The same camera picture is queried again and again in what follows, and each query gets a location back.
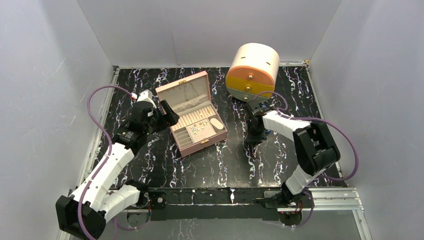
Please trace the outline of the pink jewelry box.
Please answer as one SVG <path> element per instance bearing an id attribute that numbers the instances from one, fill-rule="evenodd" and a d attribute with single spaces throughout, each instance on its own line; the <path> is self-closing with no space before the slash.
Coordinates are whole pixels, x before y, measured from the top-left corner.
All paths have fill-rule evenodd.
<path id="1" fill-rule="evenodd" d="M 228 130 L 212 104 L 209 76 L 202 71 L 155 89 L 160 101 L 166 100 L 179 115 L 179 121 L 170 128 L 182 157 L 227 139 Z M 224 130 L 216 132 L 210 124 L 216 118 Z"/>

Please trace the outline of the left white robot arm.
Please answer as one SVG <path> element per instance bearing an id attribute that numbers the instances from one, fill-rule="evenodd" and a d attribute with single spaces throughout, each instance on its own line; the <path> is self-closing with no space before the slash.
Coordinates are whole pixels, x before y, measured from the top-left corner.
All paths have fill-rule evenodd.
<path id="1" fill-rule="evenodd" d="M 152 92 L 131 94 L 135 100 L 116 134 L 106 134 L 107 153 L 88 177 L 68 196 L 60 196 L 55 208 L 59 229 L 82 240 L 97 240 L 109 221 L 130 206 L 150 208 L 157 194 L 140 182 L 129 180 L 118 190 L 110 187 L 123 168 L 146 145 L 147 138 L 177 124 L 179 116 L 166 100 L 157 107 Z"/>

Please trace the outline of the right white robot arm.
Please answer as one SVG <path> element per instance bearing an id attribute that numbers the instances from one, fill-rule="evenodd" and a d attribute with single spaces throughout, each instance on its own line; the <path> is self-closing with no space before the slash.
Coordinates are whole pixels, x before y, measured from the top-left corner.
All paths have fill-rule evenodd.
<path id="1" fill-rule="evenodd" d="M 307 187 L 321 173 L 340 160 L 340 151 L 326 123 L 318 120 L 295 120 L 276 108 L 261 106 L 252 100 L 243 106 L 247 113 L 247 142 L 255 147 L 276 132 L 294 143 L 297 166 L 282 183 L 281 190 L 270 197 L 253 200 L 256 204 L 295 207 Z"/>

